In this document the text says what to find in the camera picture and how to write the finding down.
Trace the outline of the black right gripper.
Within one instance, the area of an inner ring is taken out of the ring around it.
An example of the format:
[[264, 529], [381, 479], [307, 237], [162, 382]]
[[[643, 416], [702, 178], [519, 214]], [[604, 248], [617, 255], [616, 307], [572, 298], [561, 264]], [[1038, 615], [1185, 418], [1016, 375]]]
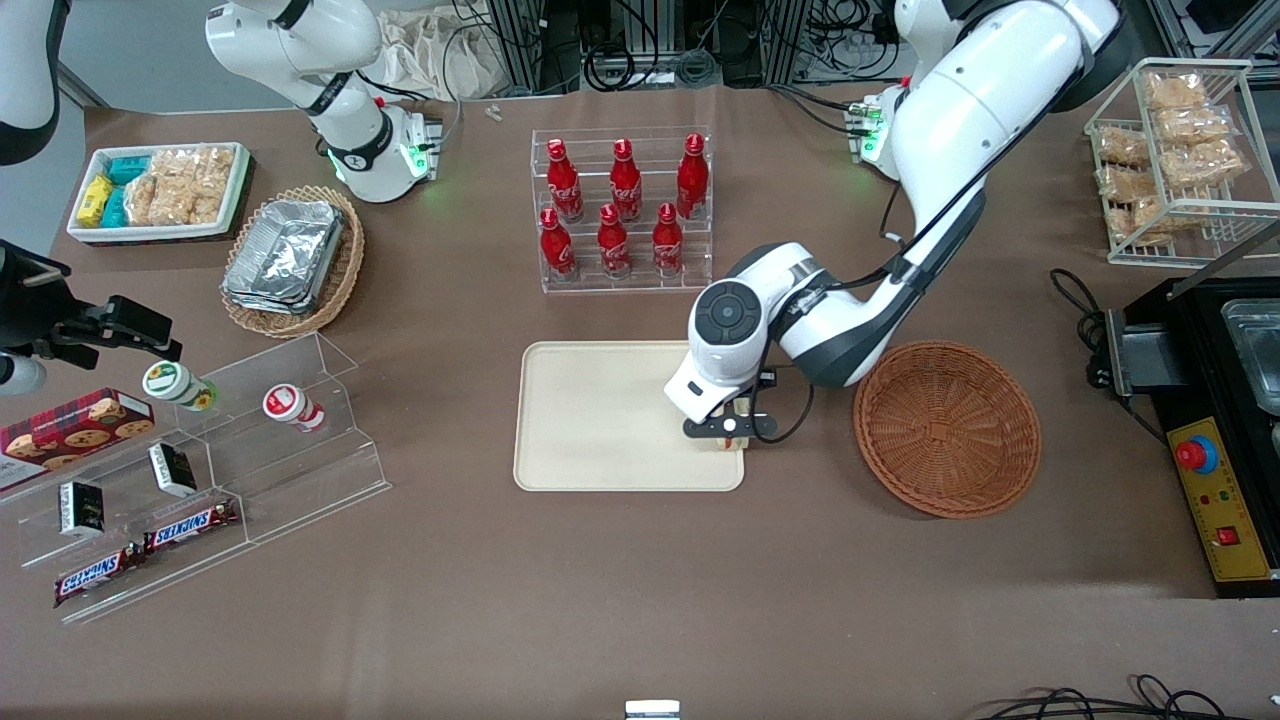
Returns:
[[99, 348], [133, 348], [177, 363], [184, 346], [172, 319], [120, 295], [96, 309], [97, 325], [63, 323], [76, 315], [70, 268], [1, 242], [1, 346], [19, 348], [49, 334], [49, 359], [97, 366]]

